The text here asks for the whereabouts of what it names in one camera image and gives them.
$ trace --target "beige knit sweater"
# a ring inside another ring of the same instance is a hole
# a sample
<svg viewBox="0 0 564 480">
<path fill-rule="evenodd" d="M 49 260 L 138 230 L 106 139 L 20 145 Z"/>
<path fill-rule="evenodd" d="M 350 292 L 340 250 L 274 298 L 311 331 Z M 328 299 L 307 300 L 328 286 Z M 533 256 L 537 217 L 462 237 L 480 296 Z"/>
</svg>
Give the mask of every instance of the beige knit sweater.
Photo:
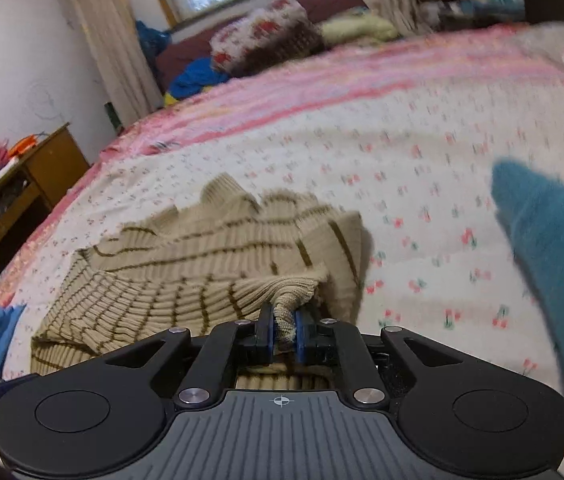
<svg viewBox="0 0 564 480">
<path fill-rule="evenodd" d="M 359 213 L 287 190 L 258 204 L 222 174 L 197 205 L 125 224 L 76 251 L 32 339 L 31 369 L 53 372 L 171 326 L 205 335 L 228 320 L 256 319 L 268 302 L 283 348 L 295 337 L 293 311 L 318 292 L 331 316 L 350 320 L 360 258 Z"/>
</svg>

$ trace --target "wooden desk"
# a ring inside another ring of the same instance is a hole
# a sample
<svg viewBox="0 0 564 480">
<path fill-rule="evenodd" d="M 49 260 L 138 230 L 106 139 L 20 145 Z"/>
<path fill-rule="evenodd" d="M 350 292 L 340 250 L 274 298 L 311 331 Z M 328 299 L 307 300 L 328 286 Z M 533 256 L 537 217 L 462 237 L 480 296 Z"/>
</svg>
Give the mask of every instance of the wooden desk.
<svg viewBox="0 0 564 480">
<path fill-rule="evenodd" d="M 88 168 L 65 124 L 1 177 L 0 199 L 14 190 L 17 197 L 0 215 L 0 272 Z"/>
</svg>

